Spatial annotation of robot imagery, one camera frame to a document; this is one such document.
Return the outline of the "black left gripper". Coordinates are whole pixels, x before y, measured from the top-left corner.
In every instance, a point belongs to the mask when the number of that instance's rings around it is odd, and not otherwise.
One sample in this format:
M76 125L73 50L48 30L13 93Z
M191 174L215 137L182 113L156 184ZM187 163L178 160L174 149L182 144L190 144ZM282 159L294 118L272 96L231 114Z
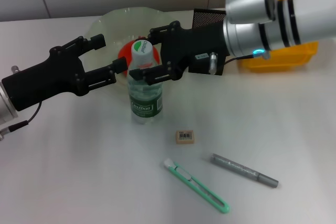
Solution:
M79 57L106 46L103 34L90 39L79 36L69 43L55 47L42 63L2 79L2 85L17 111L64 92L79 97L89 91L116 83L116 75L127 71L125 58L99 69L84 71Z

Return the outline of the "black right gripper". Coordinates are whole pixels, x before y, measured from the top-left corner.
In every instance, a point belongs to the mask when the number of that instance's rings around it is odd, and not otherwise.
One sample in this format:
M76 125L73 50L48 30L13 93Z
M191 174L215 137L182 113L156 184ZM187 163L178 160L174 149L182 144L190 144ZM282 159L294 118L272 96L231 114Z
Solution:
M229 55L222 22L184 29L176 20L166 26L151 28L146 39L152 45L161 44L162 65L133 69L129 75L150 86L180 80L185 69L190 73L209 74L209 57L213 52L217 54L215 74L222 74Z

